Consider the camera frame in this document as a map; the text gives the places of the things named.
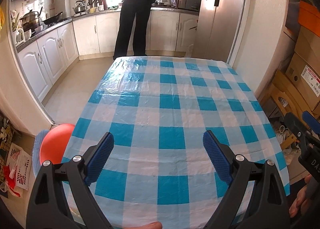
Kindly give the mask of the right hand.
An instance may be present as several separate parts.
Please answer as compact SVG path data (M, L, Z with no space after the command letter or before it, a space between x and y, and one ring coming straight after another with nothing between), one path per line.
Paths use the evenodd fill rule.
M311 205L311 200L306 196L308 185L312 179L309 174L304 178L306 185L298 192L296 199L289 208L290 218L294 218L298 213L304 215Z

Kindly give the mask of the left hand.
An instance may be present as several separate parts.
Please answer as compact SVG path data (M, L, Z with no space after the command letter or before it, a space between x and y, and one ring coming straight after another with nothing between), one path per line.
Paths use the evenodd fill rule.
M155 221L143 226L136 226L136 227L126 227L124 229L162 229L163 225L159 221Z

